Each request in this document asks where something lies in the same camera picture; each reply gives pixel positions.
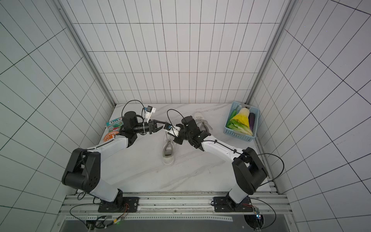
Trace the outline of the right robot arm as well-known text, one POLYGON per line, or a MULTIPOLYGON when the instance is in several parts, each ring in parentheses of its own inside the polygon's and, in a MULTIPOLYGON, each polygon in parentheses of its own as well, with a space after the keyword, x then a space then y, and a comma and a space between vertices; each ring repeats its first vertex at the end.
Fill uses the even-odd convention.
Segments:
POLYGON ((179 128, 174 139, 177 144, 187 140, 195 149, 231 162, 236 184, 226 196, 230 204, 240 204, 254 194, 268 177, 268 171, 254 149, 235 148, 216 139, 209 132, 200 130, 191 116, 185 117, 176 126, 179 128))

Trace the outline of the white sneaker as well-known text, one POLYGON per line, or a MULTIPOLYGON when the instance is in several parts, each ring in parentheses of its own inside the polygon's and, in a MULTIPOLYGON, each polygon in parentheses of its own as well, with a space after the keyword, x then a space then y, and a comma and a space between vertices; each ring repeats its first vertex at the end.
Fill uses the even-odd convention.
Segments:
POLYGON ((202 113, 196 112, 193 116, 193 119, 195 120, 197 126, 201 131, 210 133, 213 130, 208 121, 204 118, 202 113))
POLYGON ((172 165, 175 161, 175 148, 172 137, 165 132, 162 160, 165 165, 172 165))

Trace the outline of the green snack packet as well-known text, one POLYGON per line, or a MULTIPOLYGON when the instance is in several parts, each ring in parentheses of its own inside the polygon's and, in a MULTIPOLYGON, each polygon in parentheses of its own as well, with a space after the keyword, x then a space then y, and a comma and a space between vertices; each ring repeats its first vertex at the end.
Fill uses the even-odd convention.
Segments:
POLYGON ((113 131, 119 131, 122 125, 123 125, 122 117, 113 119, 106 123, 108 133, 113 132, 113 131))

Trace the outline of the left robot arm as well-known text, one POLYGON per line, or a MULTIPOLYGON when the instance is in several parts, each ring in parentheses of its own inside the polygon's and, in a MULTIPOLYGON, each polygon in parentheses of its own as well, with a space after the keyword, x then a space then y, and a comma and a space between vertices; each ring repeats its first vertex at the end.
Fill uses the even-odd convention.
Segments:
POLYGON ((99 198, 102 202, 122 205, 122 191, 101 178, 101 164, 117 152, 132 146, 138 134, 156 133, 166 124, 147 118, 139 122, 140 117, 134 111, 126 112, 122 117, 123 124, 113 139, 92 148, 75 149, 65 168, 62 183, 99 198))

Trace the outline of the purple eggplant toy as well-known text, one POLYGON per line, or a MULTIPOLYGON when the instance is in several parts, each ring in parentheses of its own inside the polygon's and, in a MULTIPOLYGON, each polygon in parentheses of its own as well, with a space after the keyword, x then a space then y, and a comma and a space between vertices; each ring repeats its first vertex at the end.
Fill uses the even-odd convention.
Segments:
POLYGON ((253 131, 254 130, 255 121, 256 121, 256 115, 254 113, 250 113, 248 120, 249 120, 250 129, 251 129, 251 131, 253 131))

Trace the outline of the green chili pepper toy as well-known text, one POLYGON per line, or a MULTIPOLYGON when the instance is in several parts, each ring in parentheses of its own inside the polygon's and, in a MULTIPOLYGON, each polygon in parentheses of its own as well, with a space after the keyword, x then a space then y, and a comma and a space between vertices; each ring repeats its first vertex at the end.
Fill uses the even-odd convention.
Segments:
POLYGON ((239 108, 236 108, 232 111, 230 117, 229 117, 229 122, 239 113, 239 108))

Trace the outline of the orange patterned bowl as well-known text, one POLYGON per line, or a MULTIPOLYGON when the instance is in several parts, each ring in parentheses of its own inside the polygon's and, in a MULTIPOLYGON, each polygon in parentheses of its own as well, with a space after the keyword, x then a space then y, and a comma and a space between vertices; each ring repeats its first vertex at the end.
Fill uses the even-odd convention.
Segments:
POLYGON ((108 142, 108 141, 114 139, 115 136, 116 136, 118 133, 119 133, 118 131, 111 131, 111 132, 107 133, 107 134, 104 136, 103 141, 104 141, 104 142, 108 142))

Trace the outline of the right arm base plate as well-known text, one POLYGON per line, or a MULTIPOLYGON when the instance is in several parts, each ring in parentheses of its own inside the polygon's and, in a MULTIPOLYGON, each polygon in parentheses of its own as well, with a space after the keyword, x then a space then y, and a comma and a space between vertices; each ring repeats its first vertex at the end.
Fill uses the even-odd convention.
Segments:
POLYGON ((219 213, 253 212, 251 199, 246 197, 240 203, 235 203, 230 197, 214 197, 211 206, 219 213))

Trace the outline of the light blue plastic basket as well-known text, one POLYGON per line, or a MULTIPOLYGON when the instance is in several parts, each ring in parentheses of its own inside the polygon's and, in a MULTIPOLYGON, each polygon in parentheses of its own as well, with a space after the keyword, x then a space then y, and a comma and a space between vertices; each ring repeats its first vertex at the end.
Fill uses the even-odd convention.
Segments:
POLYGON ((231 104, 224 133, 251 142, 257 135, 259 116, 258 108, 234 101, 231 104))

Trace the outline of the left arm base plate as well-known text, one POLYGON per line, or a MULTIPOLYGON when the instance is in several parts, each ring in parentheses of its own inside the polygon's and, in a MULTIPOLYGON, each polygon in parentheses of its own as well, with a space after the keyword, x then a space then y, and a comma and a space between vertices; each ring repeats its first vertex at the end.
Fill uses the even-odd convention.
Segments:
POLYGON ((113 202, 101 200, 98 208, 99 213, 135 213, 138 209, 139 197, 119 196, 113 202))

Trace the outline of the green lettuce toy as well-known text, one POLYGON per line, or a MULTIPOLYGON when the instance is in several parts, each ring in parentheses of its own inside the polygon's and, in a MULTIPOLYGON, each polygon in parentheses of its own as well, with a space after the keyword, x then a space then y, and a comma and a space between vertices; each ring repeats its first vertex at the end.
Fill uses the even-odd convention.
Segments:
POLYGON ((237 131, 237 132, 240 132, 240 133, 243 133, 243 134, 246 134, 246 135, 249 135, 249 136, 253 136, 253 132, 251 131, 251 129, 240 123, 239 121, 237 120, 234 120, 234 119, 231 119, 228 121, 227 123, 227 128, 231 129, 231 130, 234 130, 234 131, 237 131))

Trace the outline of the aluminium mounting rail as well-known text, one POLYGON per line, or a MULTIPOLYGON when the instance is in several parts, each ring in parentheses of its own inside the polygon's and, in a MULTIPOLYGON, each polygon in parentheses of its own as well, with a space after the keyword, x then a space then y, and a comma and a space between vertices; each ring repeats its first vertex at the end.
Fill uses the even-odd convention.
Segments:
POLYGON ((135 213, 99 213, 100 201, 88 195, 78 200, 76 195, 67 196, 58 214, 59 222, 76 220, 78 222, 106 220, 110 222, 121 216, 123 220, 216 220, 232 222, 234 216, 261 214, 278 219, 279 215, 288 217, 293 214, 285 195, 273 192, 259 192, 249 196, 253 212, 219 213, 211 206, 214 197, 225 197, 225 192, 137 192, 124 193, 123 197, 139 197, 135 213))

